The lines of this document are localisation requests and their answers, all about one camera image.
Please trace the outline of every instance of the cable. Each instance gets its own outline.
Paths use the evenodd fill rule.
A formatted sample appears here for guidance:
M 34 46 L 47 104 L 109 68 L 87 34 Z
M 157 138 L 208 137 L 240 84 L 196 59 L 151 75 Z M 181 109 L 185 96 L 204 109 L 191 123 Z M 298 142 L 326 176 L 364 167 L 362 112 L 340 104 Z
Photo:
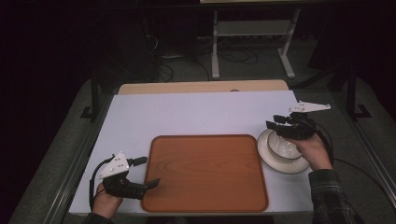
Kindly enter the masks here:
M 161 69 L 161 66 L 164 66 L 164 67 L 166 67 L 167 69 L 169 69 L 169 70 L 170 70 L 170 73 L 166 73 L 163 69 Z M 173 79 L 174 71 L 173 71 L 173 69 L 172 69 L 170 66 L 168 66 L 168 65 L 166 65 L 166 64 L 160 64 L 160 70 L 161 70 L 162 73 L 165 73 L 166 75 L 169 76 L 169 78 L 165 80 L 165 79 L 163 78 L 163 74 L 160 73 L 160 78 L 163 80 L 163 82 L 169 82 L 169 81 L 171 81 L 171 80 Z
M 370 179 L 379 187 L 379 189 L 382 191 L 382 193 L 384 193 L 385 198 L 386 198 L 387 201 L 390 203 L 390 207 L 392 208 L 393 213 L 396 215 L 396 208 L 393 207 L 393 203 L 392 203 L 392 201 L 390 200 L 390 198 L 388 197 L 388 194 L 387 194 L 387 192 L 385 191 L 384 187 L 382 187 L 372 176 L 370 176 L 370 175 L 367 174 L 365 171 L 363 171 L 361 168 L 359 168 L 358 166 L 356 166 L 356 165 L 354 165 L 354 164 L 352 164 L 352 163 L 350 163 L 350 162 L 348 162 L 348 161 L 344 161 L 344 160 L 341 160 L 341 159 L 338 159 L 338 158 L 333 158 L 333 159 L 334 159 L 335 161 L 340 161 L 340 162 L 342 162 L 342 163 L 344 163 L 344 164 L 346 164 L 346 165 L 349 165 L 349 166 L 353 167 L 354 169 L 358 170 L 359 172 L 361 172 L 362 174 L 364 174 L 364 175 L 366 175 L 368 178 L 370 178 Z
M 218 55 L 224 59 L 225 61 L 232 62 L 232 63 L 243 63 L 243 64 L 255 64 L 259 61 L 258 54 L 253 53 L 253 55 L 250 55 L 249 52 L 246 52 L 244 50 L 241 50 L 240 52 L 245 53 L 247 56 L 246 58 L 238 58 L 235 55 L 231 53 L 227 53 L 225 51 L 218 51 Z M 248 60 L 254 58 L 254 61 L 249 63 Z
M 205 67 L 202 63 L 200 63 L 200 62 L 198 62 L 198 61 L 196 61 L 196 60 L 194 60 L 194 59 L 190 59 L 190 58 L 188 58 L 187 56 L 186 56 L 186 57 L 183 57 L 183 58 L 168 59 L 168 60 L 166 60 L 164 63 L 172 63 L 172 62 L 179 61 L 179 60 L 185 60 L 185 61 L 188 61 L 188 62 L 197 63 L 198 65 L 200 65 L 201 67 L 203 67 L 204 70 L 205 70 L 205 73 L 206 73 L 207 80 L 210 81 L 210 75 L 209 75 L 209 72 L 207 71 L 206 67 Z M 170 66 L 167 66 L 167 65 L 165 65 L 165 64 L 162 64 L 162 65 L 163 65 L 163 66 L 166 66 L 166 67 L 169 68 L 169 69 L 172 69 Z
M 329 131 L 327 131 L 327 129 L 325 129 L 322 125 L 320 125 L 318 123 L 316 123 L 316 124 L 325 132 L 325 135 L 329 138 L 329 147 L 332 150 L 332 136 L 330 135 Z
M 92 208 L 93 208 L 93 200 L 94 200 L 94 196 L 93 196 L 93 187 L 94 187 L 94 184 L 95 184 L 95 176 L 96 176 L 96 173 L 98 172 L 98 170 L 100 169 L 100 167 L 101 167 L 102 165 L 104 165 L 105 163 L 111 162 L 111 161 L 114 159 L 114 157 L 115 157 L 115 155 L 113 154 L 113 156 L 112 156 L 111 158 L 109 158 L 109 159 L 107 159 L 107 160 L 104 160 L 104 161 L 102 161 L 101 163 L 99 163 L 99 165 L 96 166 L 95 170 L 94 170 L 93 173 L 92 173 L 92 178 L 91 178 L 91 180 L 90 180 L 90 208 L 91 208 L 91 210 L 92 210 Z
M 102 193 L 105 189 L 101 189 L 99 192 L 96 192 L 95 196 L 93 196 L 93 201 L 95 201 L 96 197 Z
M 155 55 L 155 50 L 157 49 L 157 47 L 158 47 L 158 43 L 159 43 L 159 41 L 158 41 L 158 39 L 157 39 L 157 37 L 155 37 L 154 35 L 146 35 L 146 37 L 148 38 L 148 39 L 154 39 L 154 46 L 152 47 L 152 49 L 150 49 L 149 51 L 148 51 L 148 53 L 149 54 L 151 54 L 151 56 L 154 56 Z
M 207 40 L 207 39 L 209 40 L 209 43 L 207 43 L 204 46 L 200 47 L 200 50 L 202 50 L 202 49 L 204 50 L 203 52 L 211 50 L 211 48 L 209 48 L 209 49 L 206 49 L 206 48 L 213 46 L 213 38 L 211 36 L 204 36 L 204 37 L 198 38 L 198 42 L 204 42 L 203 40 Z

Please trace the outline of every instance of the orange tray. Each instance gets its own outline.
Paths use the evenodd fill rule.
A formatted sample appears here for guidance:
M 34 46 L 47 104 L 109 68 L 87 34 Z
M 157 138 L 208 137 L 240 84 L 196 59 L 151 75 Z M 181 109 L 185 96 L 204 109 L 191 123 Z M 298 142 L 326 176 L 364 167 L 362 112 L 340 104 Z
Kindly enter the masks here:
M 158 136 L 141 201 L 147 212 L 262 212 L 268 196 L 256 139 L 247 134 Z

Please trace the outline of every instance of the white table surface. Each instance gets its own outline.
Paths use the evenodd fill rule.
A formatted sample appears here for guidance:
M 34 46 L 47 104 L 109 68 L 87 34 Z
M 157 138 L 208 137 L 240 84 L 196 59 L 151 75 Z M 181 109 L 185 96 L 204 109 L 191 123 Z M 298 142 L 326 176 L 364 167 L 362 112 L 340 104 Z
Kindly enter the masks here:
M 148 157 L 151 141 L 158 135 L 238 133 L 257 139 L 266 130 L 265 121 L 273 120 L 273 115 L 288 116 L 289 108 L 296 102 L 292 91 L 116 95 L 69 212 L 84 215 L 91 211 L 89 181 L 92 172 L 112 154 L 123 151 L 128 159 Z M 127 178 L 143 183 L 146 167 L 146 164 L 132 167 Z M 264 161 L 262 168 L 269 198 L 264 215 L 312 211 L 309 168 L 296 175 L 282 174 Z M 147 213 L 140 201 L 133 199 L 124 199 L 118 212 L 134 216 L 163 215 Z

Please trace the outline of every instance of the plaid shirt sleeve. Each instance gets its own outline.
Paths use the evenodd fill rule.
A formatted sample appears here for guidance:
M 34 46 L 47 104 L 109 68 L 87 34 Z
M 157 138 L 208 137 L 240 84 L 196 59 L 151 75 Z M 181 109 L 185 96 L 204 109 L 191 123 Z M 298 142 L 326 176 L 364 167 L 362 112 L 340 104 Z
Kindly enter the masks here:
M 113 224 L 109 219 L 95 213 L 89 213 L 82 224 Z
M 312 223 L 363 223 L 347 202 L 338 174 L 334 170 L 316 170 L 309 174 L 314 204 Z

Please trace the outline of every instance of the hand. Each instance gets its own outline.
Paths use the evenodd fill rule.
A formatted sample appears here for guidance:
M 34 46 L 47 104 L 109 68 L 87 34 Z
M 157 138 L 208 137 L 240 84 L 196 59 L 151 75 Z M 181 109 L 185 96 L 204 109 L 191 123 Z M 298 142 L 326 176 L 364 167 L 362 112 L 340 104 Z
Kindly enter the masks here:
M 114 197 L 106 193 L 105 187 L 100 183 L 96 189 L 92 212 L 102 217 L 111 219 L 119 209 L 123 198 Z
M 306 140 L 285 139 L 297 146 L 297 150 L 303 154 L 312 170 L 332 169 L 326 147 L 316 133 Z

